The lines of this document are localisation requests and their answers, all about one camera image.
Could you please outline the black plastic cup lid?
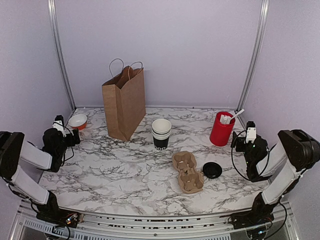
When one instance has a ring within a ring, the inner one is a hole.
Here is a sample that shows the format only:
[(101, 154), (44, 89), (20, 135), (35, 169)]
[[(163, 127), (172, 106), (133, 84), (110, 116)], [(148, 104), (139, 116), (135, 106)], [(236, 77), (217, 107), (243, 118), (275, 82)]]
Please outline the black plastic cup lid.
[(209, 179), (216, 179), (221, 176), (222, 167), (216, 162), (207, 162), (202, 167), (203, 174)]

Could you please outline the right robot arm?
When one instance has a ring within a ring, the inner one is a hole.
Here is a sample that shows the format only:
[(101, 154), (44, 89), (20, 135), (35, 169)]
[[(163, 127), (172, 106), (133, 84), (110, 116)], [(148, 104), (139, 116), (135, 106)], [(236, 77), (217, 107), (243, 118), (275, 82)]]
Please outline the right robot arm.
[(261, 136), (248, 139), (233, 132), (231, 150), (241, 152), (246, 163), (245, 180), (272, 182), (253, 200), (250, 210), (233, 213), (235, 229), (253, 227), (273, 220), (273, 210), (281, 198), (299, 182), (303, 174), (320, 160), (320, 143), (301, 129), (280, 130), (278, 143), (268, 148)]

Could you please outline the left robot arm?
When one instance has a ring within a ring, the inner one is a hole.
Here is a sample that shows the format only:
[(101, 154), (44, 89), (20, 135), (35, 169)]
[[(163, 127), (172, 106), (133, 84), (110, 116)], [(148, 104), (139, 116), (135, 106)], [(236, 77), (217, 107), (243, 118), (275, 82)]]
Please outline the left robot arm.
[(67, 149), (81, 142), (79, 131), (74, 129), (63, 133), (56, 128), (49, 128), (44, 132), (42, 140), (44, 146), (38, 148), (27, 141), (22, 132), (1, 131), (0, 177), (15, 195), (30, 201), (37, 219), (76, 228), (80, 213), (59, 207), (56, 195), (39, 185), (26, 172), (26, 167), (57, 173), (67, 161)]

